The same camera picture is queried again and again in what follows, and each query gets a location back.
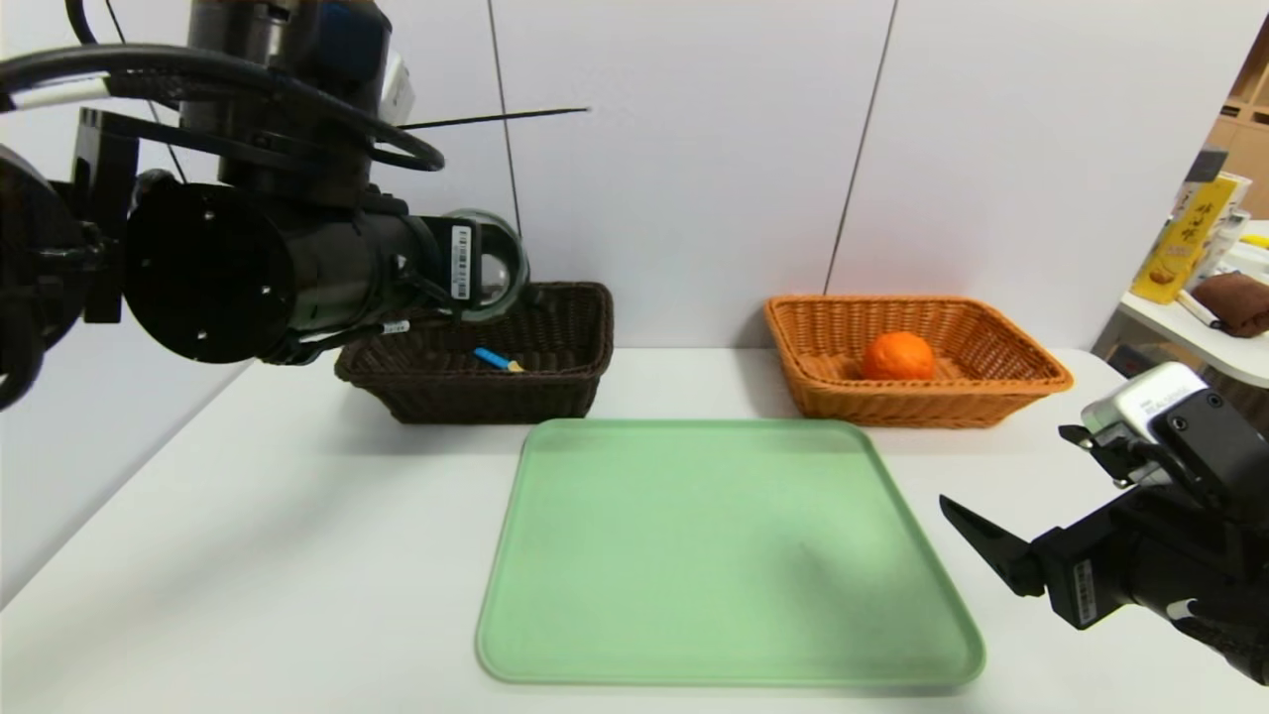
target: marker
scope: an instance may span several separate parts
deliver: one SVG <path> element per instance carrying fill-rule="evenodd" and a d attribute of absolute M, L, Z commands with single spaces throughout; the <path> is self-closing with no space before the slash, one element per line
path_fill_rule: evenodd
<path fill-rule="evenodd" d="M 506 356 L 503 356 L 501 354 L 490 351 L 489 349 L 485 349 L 483 346 L 477 346 L 476 349 L 472 350 L 472 354 L 476 354 L 477 356 L 480 356 L 481 360 L 483 360 L 485 363 L 489 363 L 490 365 L 497 368 L 499 370 L 505 370 L 508 373 L 523 373 L 524 372 L 524 368 L 522 368 L 519 363 L 516 363 L 514 360 L 508 360 Z"/>

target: yellow package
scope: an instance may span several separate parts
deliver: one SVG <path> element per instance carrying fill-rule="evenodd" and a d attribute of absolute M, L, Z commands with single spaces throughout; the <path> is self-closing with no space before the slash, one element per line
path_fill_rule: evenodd
<path fill-rule="evenodd" d="M 1240 186 L 1249 183 L 1242 176 L 1222 171 L 1214 181 L 1187 190 L 1176 219 L 1164 228 L 1164 235 L 1132 282 L 1132 293 L 1160 304 L 1176 299 L 1176 293 L 1203 257 L 1203 245 L 1212 226 L 1231 209 L 1231 199 L 1237 202 L 1235 193 L 1245 193 L 1245 189 L 1239 190 Z"/>

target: white table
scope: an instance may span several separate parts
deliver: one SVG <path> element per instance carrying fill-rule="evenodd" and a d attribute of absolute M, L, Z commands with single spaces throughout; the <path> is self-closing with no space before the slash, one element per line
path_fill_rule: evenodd
<path fill-rule="evenodd" d="M 1230 336 L 1204 325 L 1180 302 L 1159 304 L 1131 292 L 1123 293 L 1119 309 L 1185 346 L 1226 377 L 1253 387 L 1269 388 L 1269 334 L 1250 339 Z"/>
<path fill-rule="evenodd" d="M 987 643 L 972 685 L 912 691 L 509 686 L 473 633 L 523 427 L 407 429 L 331 361 L 254 367 L 154 458 L 0 616 L 5 714 L 1263 713 L 1269 692 L 1141 609 L 1089 632 L 1018 599 L 938 495 L 1024 538 L 1115 496 L 1058 440 L 1119 384 L 987 431 L 873 430 Z M 618 350 L 594 417 L 793 416 L 765 350 Z"/>

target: tangerine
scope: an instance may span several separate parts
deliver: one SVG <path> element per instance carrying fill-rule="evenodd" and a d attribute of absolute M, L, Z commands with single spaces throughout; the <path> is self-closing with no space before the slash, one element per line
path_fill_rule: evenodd
<path fill-rule="evenodd" d="M 864 350 L 865 380 L 933 380 L 934 347 L 910 331 L 886 332 Z"/>

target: brown towel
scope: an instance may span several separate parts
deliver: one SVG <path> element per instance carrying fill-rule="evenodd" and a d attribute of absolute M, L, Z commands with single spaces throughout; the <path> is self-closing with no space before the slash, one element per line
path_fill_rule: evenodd
<path fill-rule="evenodd" d="M 1207 278 L 1193 294 L 1233 336 L 1269 331 L 1269 284 L 1242 273 L 1226 273 Z"/>

